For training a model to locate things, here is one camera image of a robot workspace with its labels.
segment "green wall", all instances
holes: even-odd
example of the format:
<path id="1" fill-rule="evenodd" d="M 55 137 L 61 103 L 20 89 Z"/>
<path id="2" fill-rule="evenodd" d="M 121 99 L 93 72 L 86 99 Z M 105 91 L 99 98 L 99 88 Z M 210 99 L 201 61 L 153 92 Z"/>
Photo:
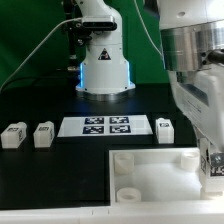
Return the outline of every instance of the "green wall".
<path id="1" fill-rule="evenodd" d="M 160 46 L 158 21 L 142 9 L 142 0 L 137 1 L 153 40 Z M 105 2 L 123 17 L 124 55 L 131 63 L 132 80 L 137 84 L 168 82 L 162 61 L 143 31 L 133 1 Z M 64 20 L 64 14 L 60 0 L 7 0 L 0 1 L 0 17 L 1 84 L 49 31 Z M 67 45 L 66 35 L 59 30 L 16 77 L 41 75 L 67 66 Z"/>

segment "blue light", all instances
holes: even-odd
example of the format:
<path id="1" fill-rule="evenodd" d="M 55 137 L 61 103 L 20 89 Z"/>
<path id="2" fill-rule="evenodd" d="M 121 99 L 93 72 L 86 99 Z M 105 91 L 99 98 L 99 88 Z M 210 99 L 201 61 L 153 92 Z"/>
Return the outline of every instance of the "blue light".
<path id="1" fill-rule="evenodd" d="M 80 66 L 80 87 L 83 88 L 83 64 Z"/>
<path id="2" fill-rule="evenodd" d="M 128 62 L 128 84 L 131 85 L 131 72 L 130 72 L 130 63 Z"/>

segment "warning label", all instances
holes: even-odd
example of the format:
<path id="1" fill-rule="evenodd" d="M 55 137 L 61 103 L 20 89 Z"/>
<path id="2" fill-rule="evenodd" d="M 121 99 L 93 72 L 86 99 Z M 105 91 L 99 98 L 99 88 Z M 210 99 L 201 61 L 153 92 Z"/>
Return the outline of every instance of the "warning label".
<path id="1" fill-rule="evenodd" d="M 103 49 L 103 52 L 101 53 L 98 60 L 111 60 L 110 55 L 108 54 L 106 48 Z"/>

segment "small white cube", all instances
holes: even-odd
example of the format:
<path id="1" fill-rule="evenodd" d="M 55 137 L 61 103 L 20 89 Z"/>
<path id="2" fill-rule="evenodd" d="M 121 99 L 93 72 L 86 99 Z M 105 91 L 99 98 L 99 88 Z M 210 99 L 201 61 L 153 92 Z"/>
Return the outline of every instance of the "small white cube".
<path id="1" fill-rule="evenodd" d="M 52 122 L 40 123 L 33 134 L 35 148 L 51 147 L 54 135 L 54 124 Z"/>
<path id="2" fill-rule="evenodd" d="M 173 144 L 174 128 L 171 121 L 163 118 L 157 119 L 156 135 L 160 144 Z"/>
<path id="3" fill-rule="evenodd" d="M 207 150 L 210 143 L 207 139 L 200 139 L 200 169 L 199 180 L 205 192 L 224 191 L 224 167 L 212 167 L 208 162 Z"/>
<path id="4" fill-rule="evenodd" d="M 1 134 L 3 149 L 17 149 L 26 138 L 27 125 L 23 122 L 10 124 Z"/>

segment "black label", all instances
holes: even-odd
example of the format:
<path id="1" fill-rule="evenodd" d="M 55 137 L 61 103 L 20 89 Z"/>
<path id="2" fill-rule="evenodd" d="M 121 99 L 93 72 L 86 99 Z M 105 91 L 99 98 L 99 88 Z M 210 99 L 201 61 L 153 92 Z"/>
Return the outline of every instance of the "black label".
<path id="1" fill-rule="evenodd" d="M 19 128 L 9 128 L 8 129 L 8 132 L 16 132 L 18 130 L 19 130 Z"/>
<path id="2" fill-rule="evenodd" d="M 170 125 L 168 123 L 161 123 L 160 127 L 161 128 L 168 128 Z"/>
<path id="3" fill-rule="evenodd" d="M 110 117 L 110 124 L 127 124 L 129 123 L 128 117 Z"/>
<path id="4" fill-rule="evenodd" d="M 52 131 L 52 129 L 50 130 L 50 138 L 51 138 L 51 140 L 53 139 L 53 131 Z"/>
<path id="5" fill-rule="evenodd" d="M 104 124 L 103 117 L 91 117 L 85 119 L 85 124 Z"/>
<path id="6" fill-rule="evenodd" d="M 22 130 L 19 131 L 19 141 L 22 141 L 23 139 L 23 132 Z"/>
<path id="7" fill-rule="evenodd" d="M 131 127 L 130 127 L 130 125 L 110 126 L 110 133 L 111 134 L 127 134 L 127 133 L 131 133 Z"/>
<path id="8" fill-rule="evenodd" d="M 201 156 L 201 169 L 204 172 L 204 174 L 206 175 L 206 160 L 204 159 L 203 156 Z"/>
<path id="9" fill-rule="evenodd" d="M 211 167 L 211 177 L 224 177 L 224 167 Z"/>
<path id="10" fill-rule="evenodd" d="M 40 127 L 39 128 L 39 131 L 48 131 L 49 130 L 49 127 Z"/>
<path id="11" fill-rule="evenodd" d="M 106 48 L 103 49 L 103 52 L 101 53 L 99 59 L 100 61 L 107 61 L 111 60 L 110 55 L 108 54 Z"/>
<path id="12" fill-rule="evenodd" d="M 104 126 L 86 126 L 83 128 L 83 135 L 104 134 Z"/>

